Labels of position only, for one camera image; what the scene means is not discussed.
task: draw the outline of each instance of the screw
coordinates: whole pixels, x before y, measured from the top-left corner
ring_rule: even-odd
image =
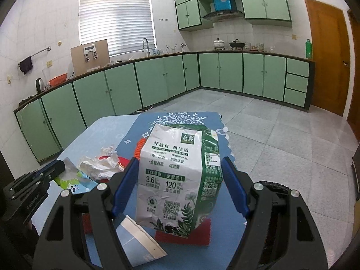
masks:
[[[61,193],[60,193],[60,195],[61,195],[62,197],[67,197],[67,196],[69,196],[69,194],[70,194],[70,191],[69,191],[69,190],[62,190]]]
[[[261,191],[262,189],[264,189],[264,186],[261,183],[255,183],[254,189],[257,191]]]
[[[100,184],[98,184],[98,185],[96,186],[96,188],[98,188],[99,191],[103,191],[103,190],[105,190],[107,187],[108,187],[108,185],[105,184],[105,183],[100,183]]]
[[[300,193],[299,193],[299,191],[297,191],[297,190],[292,190],[292,191],[291,191],[291,196],[297,198],[297,197],[300,196]]]

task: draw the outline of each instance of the window blinds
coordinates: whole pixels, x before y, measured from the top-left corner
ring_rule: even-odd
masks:
[[[110,56],[155,48],[150,0],[80,0],[80,43],[108,40]]]

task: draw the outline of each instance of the white pot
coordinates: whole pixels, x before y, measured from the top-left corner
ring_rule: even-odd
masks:
[[[225,41],[221,39],[214,40],[214,48],[225,48]]]

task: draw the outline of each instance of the tiled floor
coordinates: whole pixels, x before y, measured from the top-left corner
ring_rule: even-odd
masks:
[[[351,239],[355,189],[351,158],[358,146],[346,120],[311,106],[302,112],[222,92],[197,90],[148,112],[218,112],[229,129],[239,170],[253,181],[298,189],[325,249],[338,258]]]

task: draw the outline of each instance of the blue box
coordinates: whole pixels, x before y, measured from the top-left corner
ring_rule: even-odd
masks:
[[[235,0],[214,0],[215,11],[236,10]]]

